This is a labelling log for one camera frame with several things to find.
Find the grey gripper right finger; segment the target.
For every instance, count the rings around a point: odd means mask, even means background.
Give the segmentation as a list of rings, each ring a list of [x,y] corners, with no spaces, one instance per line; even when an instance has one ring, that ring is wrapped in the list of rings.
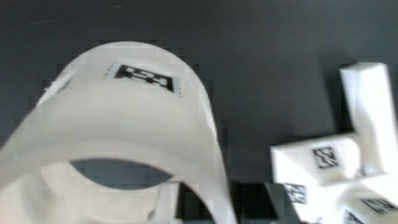
[[[269,224],[303,224],[298,218],[284,186],[269,183],[266,183],[264,186],[275,210],[275,217],[269,220]]]

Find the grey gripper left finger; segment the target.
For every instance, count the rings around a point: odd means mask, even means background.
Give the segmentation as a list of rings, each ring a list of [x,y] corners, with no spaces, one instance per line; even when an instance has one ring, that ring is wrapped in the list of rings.
[[[175,217],[182,224],[214,224],[202,200],[184,184],[179,184]]]

